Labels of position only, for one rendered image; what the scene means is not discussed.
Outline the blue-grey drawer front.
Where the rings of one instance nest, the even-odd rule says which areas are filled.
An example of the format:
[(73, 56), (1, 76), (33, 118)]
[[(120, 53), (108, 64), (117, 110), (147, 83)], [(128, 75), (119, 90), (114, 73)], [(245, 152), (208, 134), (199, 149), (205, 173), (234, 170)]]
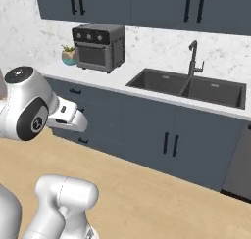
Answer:
[[(123, 146), (113, 141), (100, 138), (89, 132), (75, 132), (66, 129), (53, 128), (52, 132), (55, 136), (65, 138), (79, 145), (84, 145), (94, 150), (107, 153), (113, 156), (120, 157), (124, 153)], [(78, 141), (81, 137), (83, 140), (88, 139), (88, 144), (83, 144)]]
[[(89, 105), (106, 106), (120, 109), (123, 113), (122, 97), (118, 93), (56, 78), (47, 77), (46, 80), (57, 95), (77, 103), (78, 108)], [(81, 94), (71, 93), (70, 89), (81, 90)]]
[(84, 109), (88, 126), (87, 131), (100, 138), (120, 142), (122, 140), (122, 111), (106, 106), (89, 105)]

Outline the blue-grey base cupboard door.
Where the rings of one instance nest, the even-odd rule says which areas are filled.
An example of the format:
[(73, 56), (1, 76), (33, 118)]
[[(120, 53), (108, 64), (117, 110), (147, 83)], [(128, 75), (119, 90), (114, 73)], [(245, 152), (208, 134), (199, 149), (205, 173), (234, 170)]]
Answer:
[[(169, 146), (175, 121), (175, 107), (128, 96), (124, 101), (125, 159), (157, 171), (171, 166)], [(167, 154), (163, 154), (164, 135), (169, 133)]]
[(174, 176), (220, 191), (243, 125), (241, 119), (179, 107)]

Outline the dark grey double sink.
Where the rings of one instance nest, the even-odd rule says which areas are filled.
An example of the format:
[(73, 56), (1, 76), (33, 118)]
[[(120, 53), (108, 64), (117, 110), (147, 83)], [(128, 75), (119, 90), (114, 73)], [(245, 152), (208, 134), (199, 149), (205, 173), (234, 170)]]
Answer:
[(236, 109), (245, 109), (247, 85), (244, 83), (144, 69), (127, 86)]

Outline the blue-grey wall cupboard door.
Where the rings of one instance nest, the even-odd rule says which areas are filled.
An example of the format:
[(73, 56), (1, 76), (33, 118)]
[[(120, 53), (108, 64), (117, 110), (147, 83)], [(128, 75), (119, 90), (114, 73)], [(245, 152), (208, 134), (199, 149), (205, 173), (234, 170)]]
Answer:
[(81, 22), (96, 24), (121, 24), (130, 22), (130, 0), (82, 0), (84, 15), (77, 16)]
[(46, 20), (73, 21), (71, 0), (37, 0), (40, 16)]
[(200, 31), (251, 36), (251, 0), (204, 0)]
[(185, 23), (185, 0), (130, 0), (130, 3), (134, 26), (176, 29)]

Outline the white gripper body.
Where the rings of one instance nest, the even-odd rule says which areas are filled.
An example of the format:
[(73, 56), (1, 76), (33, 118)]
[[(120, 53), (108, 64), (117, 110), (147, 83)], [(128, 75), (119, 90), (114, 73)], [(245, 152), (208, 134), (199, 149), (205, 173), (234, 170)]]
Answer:
[(55, 119), (49, 119), (47, 125), (53, 128), (61, 128), (76, 132), (84, 132), (87, 129), (88, 122), (86, 117), (81, 111), (76, 111), (74, 119), (71, 123), (62, 123), (61, 121), (56, 121)]

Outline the small plant in teal pot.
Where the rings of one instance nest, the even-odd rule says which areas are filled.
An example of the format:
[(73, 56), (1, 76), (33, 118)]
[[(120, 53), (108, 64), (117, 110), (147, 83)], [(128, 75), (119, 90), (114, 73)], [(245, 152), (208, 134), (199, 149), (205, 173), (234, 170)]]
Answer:
[(65, 65), (73, 66), (76, 64), (75, 48), (63, 45), (62, 61)]

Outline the dark grey tap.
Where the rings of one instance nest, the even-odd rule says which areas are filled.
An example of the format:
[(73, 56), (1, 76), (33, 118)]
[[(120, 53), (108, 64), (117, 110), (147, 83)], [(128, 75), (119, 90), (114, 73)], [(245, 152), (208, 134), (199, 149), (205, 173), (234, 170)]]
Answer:
[(202, 72), (204, 69), (204, 67), (201, 67), (201, 68), (196, 67), (197, 46), (198, 46), (198, 42), (196, 40), (192, 41), (191, 44), (188, 46), (189, 50), (192, 52), (192, 57), (189, 63), (189, 71), (188, 71), (189, 77), (193, 77), (193, 75), (196, 72)]

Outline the dark grey toaster oven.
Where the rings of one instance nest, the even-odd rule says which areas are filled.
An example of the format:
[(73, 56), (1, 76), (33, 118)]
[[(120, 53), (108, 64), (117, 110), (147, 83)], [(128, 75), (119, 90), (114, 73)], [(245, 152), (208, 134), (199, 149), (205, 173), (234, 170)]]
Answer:
[(82, 24), (72, 35), (79, 68), (110, 73), (126, 60), (123, 25)]

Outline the grey dishwasher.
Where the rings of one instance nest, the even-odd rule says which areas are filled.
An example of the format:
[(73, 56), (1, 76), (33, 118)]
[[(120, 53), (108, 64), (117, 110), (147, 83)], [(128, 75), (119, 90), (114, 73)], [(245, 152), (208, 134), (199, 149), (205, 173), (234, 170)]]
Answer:
[(242, 129), (221, 193), (251, 204), (251, 124)]

